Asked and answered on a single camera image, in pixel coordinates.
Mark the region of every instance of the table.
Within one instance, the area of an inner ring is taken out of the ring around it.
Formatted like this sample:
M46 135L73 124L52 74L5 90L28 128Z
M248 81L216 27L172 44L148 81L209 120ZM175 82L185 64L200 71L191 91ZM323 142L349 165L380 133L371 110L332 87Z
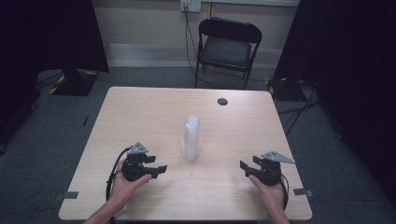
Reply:
M219 105L225 98L227 105ZM181 155L184 119L201 119L202 153L198 160ZM106 181L116 158L141 142L156 156L147 167L168 165L165 174L139 188L119 220L259 220L267 219L260 194L239 161L259 168L252 156L277 151L292 159L290 148L266 91L226 91L113 87L92 129L64 199L61 219L88 218L105 201ZM289 219L309 219L312 212L296 166L282 163L290 183Z

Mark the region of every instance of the hand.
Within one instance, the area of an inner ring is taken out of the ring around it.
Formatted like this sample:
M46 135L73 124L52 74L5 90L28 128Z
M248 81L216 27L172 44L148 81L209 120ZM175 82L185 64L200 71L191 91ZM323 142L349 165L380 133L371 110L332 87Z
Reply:
M113 179L113 187L111 188L110 197L108 201L122 207L128 203L129 199L134 194L134 191L151 179L151 175L143 175L136 181L130 182L125 179L122 174L122 165L124 161L120 161L117 165L117 172Z
M283 199L285 197L283 187L279 183L274 186L266 186L254 175L250 175L248 178L260 191L264 208L272 223L289 224L290 222L283 210Z

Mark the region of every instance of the chair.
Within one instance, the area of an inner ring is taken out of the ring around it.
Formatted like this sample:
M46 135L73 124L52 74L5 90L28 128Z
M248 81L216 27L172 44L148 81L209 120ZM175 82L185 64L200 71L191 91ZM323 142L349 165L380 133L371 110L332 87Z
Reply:
M205 46L203 35L207 36ZM199 46L195 69L194 88L198 85L199 64L244 72L244 90L248 84L250 70L257 48L262 42L262 32L247 22L209 18L199 25Z

